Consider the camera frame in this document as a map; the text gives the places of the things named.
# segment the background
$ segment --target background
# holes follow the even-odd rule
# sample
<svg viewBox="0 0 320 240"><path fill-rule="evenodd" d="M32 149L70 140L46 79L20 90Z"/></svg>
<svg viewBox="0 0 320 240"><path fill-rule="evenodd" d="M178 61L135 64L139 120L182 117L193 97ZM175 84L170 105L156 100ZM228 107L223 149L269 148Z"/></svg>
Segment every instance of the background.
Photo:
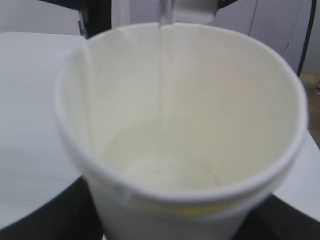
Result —
<svg viewBox="0 0 320 240"><path fill-rule="evenodd" d="M158 0L129 0L130 22L157 20ZM239 0L218 12L214 25L261 40L297 69L310 14L311 0ZM320 74L320 4L303 72ZM37 0L1 0L0 33L32 32L79 35L78 13Z"/></svg>

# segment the white paper cup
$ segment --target white paper cup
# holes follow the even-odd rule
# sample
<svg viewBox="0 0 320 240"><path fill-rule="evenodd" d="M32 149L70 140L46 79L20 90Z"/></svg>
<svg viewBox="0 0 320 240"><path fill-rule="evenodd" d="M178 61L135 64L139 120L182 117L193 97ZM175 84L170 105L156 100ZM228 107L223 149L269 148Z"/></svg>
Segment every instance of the white paper cup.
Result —
<svg viewBox="0 0 320 240"><path fill-rule="evenodd" d="M283 181L300 150L307 129L303 87L286 62L257 40L176 24L173 46L164 52L174 52L164 66L174 76L165 87L173 103L168 111L216 113L217 122L208 118L219 124L219 147L238 157L228 163L233 173L222 176L222 187L155 190L97 156L123 129L158 114L157 29L140 24L100 34L68 60L55 92L62 140L110 240L229 240ZM235 176L239 180L228 183Z"/></svg>

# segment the black base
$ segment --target black base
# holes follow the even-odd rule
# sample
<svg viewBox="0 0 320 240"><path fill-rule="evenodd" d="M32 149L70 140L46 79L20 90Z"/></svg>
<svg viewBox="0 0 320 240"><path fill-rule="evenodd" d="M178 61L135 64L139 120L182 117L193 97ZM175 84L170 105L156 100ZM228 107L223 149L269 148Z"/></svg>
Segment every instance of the black base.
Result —
<svg viewBox="0 0 320 240"><path fill-rule="evenodd" d="M0 240L101 240L102 236L82 178L41 209L0 231ZM320 223L271 196L252 211L234 240L320 240Z"/></svg>

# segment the black cable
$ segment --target black cable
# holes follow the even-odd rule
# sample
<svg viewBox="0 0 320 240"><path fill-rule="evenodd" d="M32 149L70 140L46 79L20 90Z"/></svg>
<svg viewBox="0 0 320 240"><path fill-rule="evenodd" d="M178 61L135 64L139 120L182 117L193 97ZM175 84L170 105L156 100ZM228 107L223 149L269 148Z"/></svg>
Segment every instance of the black cable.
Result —
<svg viewBox="0 0 320 240"><path fill-rule="evenodd" d="M225 7L229 6L230 4L233 4L236 1L237 0L219 0L218 9L225 8Z"/></svg>
<svg viewBox="0 0 320 240"><path fill-rule="evenodd" d="M302 55L301 55L299 67L296 72L298 77L300 77L302 68L304 67L304 64L305 64L307 50L308 50L309 41L310 41L310 36L311 36L312 28L314 25L314 21L315 21L316 10L317 10L317 0L312 0L309 24L308 24L308 28L307 28L306 34L305 34L305 39L304 39L304 44L303 44Z"/></svg>

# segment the white surface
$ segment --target white surface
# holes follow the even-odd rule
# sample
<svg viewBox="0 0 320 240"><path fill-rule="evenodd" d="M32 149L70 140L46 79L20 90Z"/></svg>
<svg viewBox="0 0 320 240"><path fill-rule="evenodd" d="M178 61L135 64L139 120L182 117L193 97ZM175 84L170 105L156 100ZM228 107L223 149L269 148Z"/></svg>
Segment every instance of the white surface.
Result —
<svg viewBox="0 0 320 240"><path fill-rule="evenodd" d="M304 146L286 181L275 192L283 201L320 221L320 151L307 133Z"/></svg>
<svg viewBox="0 0 320 240"><path fill-rule="evenodd" d="M80 35L75 10L39 0L0 0L0 33Z"/></svg>
<svg viewBox="0 0 320 240"><path fill-rule="evenodd" d="M55 129L52 92L80 36L0 34L0 228L31 213L77 177ZM308 134L276 195L320 221L320 151Z"/></svg>

